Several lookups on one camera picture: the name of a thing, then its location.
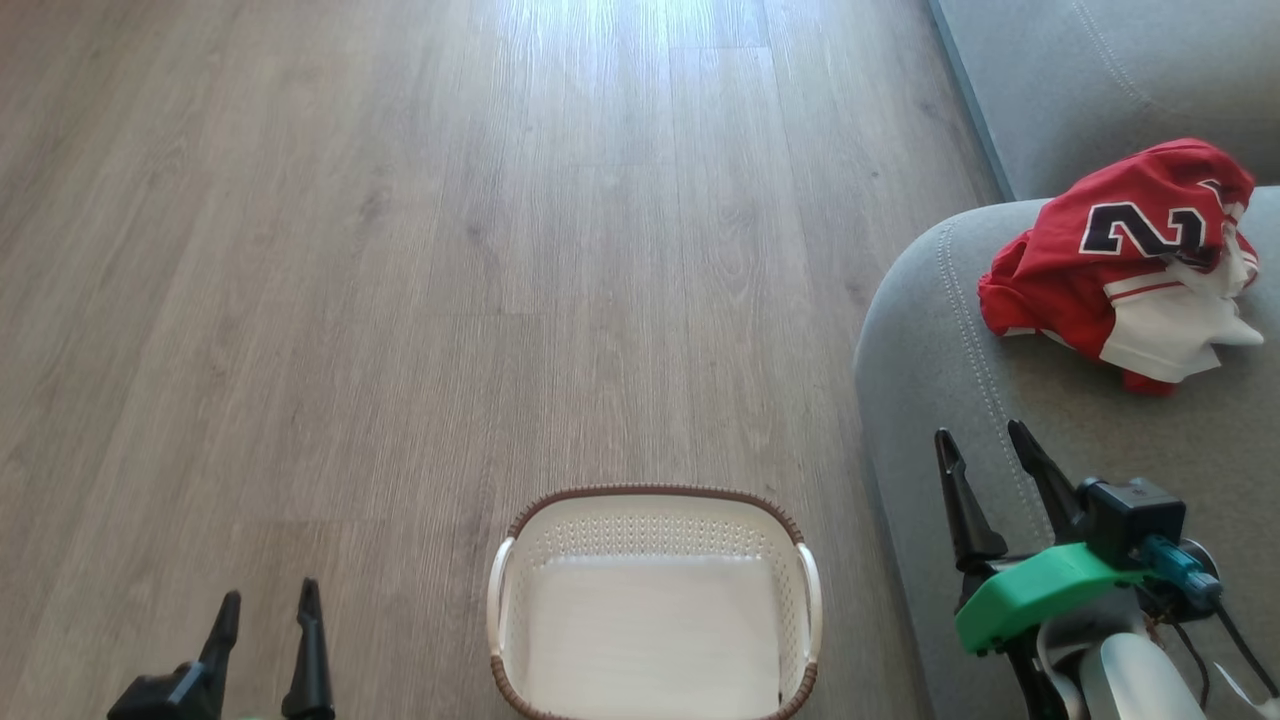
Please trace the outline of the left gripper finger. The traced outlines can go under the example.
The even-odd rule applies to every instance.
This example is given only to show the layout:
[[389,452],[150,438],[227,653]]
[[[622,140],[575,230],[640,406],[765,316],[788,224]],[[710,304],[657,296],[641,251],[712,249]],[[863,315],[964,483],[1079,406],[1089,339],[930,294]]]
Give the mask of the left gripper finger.
[[106,720],[220,720],[239,621],[241,593],[230,591],[198,657],[169,673],[137,676],[110,707]]
[[301,637],[291,687],[282,700],[284,720],[337,720],[319,583],[302,582],[297,605]]

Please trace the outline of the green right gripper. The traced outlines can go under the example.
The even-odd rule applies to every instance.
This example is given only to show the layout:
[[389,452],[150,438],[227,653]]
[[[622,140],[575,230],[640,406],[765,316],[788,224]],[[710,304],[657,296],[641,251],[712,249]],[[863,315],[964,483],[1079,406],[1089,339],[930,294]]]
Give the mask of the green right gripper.
[[[1147,569],[1117,568],[1082,542],[1082,506],[1075,486],[1024,421],[1010,419],[1007,434],[1024,473],[1034,482],[1053,532],[1053,544],[986,578],[955,616],[963,648],[980,655],[1028,629],[1082,609],[1121,584],[1147,579]],[[955,568],[966,575],[1009,552],[1006,539],[986,519],[966,479],[966,462],[950,430],[934,433],[934,452],[954,550]]]

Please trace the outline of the red basketball jersey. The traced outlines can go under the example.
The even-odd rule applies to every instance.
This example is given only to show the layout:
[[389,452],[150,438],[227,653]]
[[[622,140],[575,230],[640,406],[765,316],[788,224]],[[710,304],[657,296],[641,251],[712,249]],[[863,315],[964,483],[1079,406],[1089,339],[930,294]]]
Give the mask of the red basketball jersey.
[[1156,145],[1050,200],[979,279],[997,336],[1043,334],[1116,368],[1125,389],[1166,396],[1260,346],[1238,299],[1260,274],[1239,224],[1253,177],[1198,138]]

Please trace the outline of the white laundry basket brown rim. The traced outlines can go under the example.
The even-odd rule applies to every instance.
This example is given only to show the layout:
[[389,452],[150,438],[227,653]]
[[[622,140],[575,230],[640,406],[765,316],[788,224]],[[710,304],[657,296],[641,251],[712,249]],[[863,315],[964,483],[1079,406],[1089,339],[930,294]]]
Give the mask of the white laundry basket brown rim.
[[495,687],[526,720],[794,720],[819,676],[815,556],[736,489],[541,496],[495,551],[485,614]]

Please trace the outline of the grey fabric sofa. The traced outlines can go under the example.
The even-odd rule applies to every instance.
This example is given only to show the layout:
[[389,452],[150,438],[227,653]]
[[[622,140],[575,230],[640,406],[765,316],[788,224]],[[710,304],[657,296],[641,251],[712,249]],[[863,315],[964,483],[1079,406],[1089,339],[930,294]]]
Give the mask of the grey fabric sofa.
[[[876,292],[855,354],[864,454],[940,720],[1021,720],[1009,665],[966,655],[960,575],[934,460],[947,428],[1015,553],[1052,538],[1006,424],[1025,421],[1074,480],[1142,477],[1183,498],[1231,615],[1280,682],[1280,0],[931,0],[1005,204],[910,243]],[[979,277],[1046,199],[1112,161],[1202,138],[1257,181],[1242,223],[1260,252],[1240,297],[1265,338],[1167,397],[1052,340],[1001,340]]]

